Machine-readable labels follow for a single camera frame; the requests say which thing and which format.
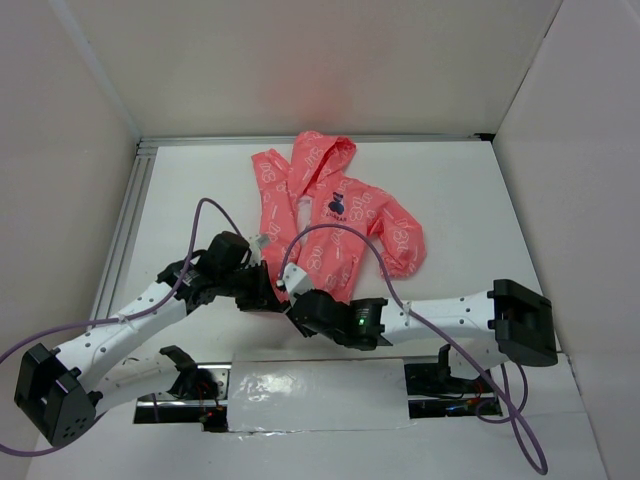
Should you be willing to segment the pink hooded kids jacket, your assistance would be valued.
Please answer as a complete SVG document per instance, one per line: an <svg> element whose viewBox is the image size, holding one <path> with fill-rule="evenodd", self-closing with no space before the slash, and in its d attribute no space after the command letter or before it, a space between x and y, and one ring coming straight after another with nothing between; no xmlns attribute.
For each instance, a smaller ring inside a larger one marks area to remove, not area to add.
<svg viewBox="0 0 640 480"><path fill-rule="evenodd" d="M252 156L270 281L293 262L315 288L347 303L370 237L379 240L390 277L409 277L422 265L422 226L392 195L346 175L355 154L347 137L307 131L296 137L289 159L274 149Z"/></svg>

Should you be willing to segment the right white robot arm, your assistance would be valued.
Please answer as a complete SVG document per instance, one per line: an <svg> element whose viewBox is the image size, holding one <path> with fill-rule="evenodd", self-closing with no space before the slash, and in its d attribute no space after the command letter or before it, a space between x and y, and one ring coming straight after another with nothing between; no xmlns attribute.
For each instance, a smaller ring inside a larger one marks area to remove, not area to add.
<svg viewBox="0 0 640 480"><path fill-rule="evenodd" d="M448 392L460 391L477 370L452 343L484 370L507 361L526 367L557 364L551 301L519 283L500 279L488 291L458 298L407 301L366 298L348 304L319 289L293 294L287 317L306 337L319 334L346 348L373 351L400 343L448 337L438 353L436 379Z"/></svg>

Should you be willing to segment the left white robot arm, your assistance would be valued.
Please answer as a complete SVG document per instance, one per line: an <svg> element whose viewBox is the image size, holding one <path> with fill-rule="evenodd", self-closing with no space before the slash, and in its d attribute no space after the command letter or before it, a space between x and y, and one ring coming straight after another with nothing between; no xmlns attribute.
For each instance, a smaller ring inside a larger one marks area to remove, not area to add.
<svg viewBox="0 0 640 480"><path fill-rule="evenodd" d="M183 349L134 352L165 328L218 296L237 306L278 305L262 250L267 235L250 239L224 231L190 261L169 264L112 324L90 329L53 349L38 343L21 360L14 401L54 448L81 437L117 405L166 393L176 399L220 396L218 380Z"/></svg>

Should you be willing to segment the white taped base cover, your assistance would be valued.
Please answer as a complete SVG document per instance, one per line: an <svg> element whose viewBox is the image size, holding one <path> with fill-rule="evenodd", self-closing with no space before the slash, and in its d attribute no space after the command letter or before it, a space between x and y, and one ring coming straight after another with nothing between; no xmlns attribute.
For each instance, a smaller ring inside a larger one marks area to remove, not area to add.
<svg viewBox="0 0 640 480"><path fill-rule="evenodd" d="M227 398L233 432L377 431L410 424L399 359L238 362Z"/></svg>

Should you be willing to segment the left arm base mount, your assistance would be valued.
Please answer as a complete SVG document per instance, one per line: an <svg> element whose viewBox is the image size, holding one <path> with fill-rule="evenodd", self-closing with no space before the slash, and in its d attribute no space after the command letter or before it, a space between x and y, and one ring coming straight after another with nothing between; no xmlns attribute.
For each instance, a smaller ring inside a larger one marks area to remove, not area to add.
<svg viewBox="0 0 640 480"><path fill-rule="evenodd" d="M164 347L160 354L173 362L178 376L168 391L137 400L133 423L198 424L204 432L227 432L231 365L198 364L177 346Z"/></svg>

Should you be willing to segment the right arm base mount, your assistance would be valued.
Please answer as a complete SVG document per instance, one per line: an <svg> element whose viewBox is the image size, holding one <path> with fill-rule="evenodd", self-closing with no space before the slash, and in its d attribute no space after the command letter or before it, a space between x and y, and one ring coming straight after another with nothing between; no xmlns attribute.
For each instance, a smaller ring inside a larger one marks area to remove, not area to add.
<svg viewBox="0 0 640 480"><path fill-rule="evenodd" d="M471 380L451 375L450 349L441 347L435 361L404 364L409 418L501 416L497 395L477 373Z"/></svg>

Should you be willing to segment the aluminium frame rail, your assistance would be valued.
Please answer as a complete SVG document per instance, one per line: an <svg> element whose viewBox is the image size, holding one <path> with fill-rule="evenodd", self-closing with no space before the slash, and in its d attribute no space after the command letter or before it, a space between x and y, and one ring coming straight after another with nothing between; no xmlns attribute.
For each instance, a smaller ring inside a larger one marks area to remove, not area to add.
<svg viewBox="0 0 640 480"><path fill-rule="evenodd" d="M473 293L495 278L493 216L507 201L491 143L460 135L358 135L349 172L391 193L423 226L427 258L394 287L405 299ZM93 316L115 312L154 275L231 224L257 231L252 154L289 155L290 135L152 138L141 142Z"/></svg>

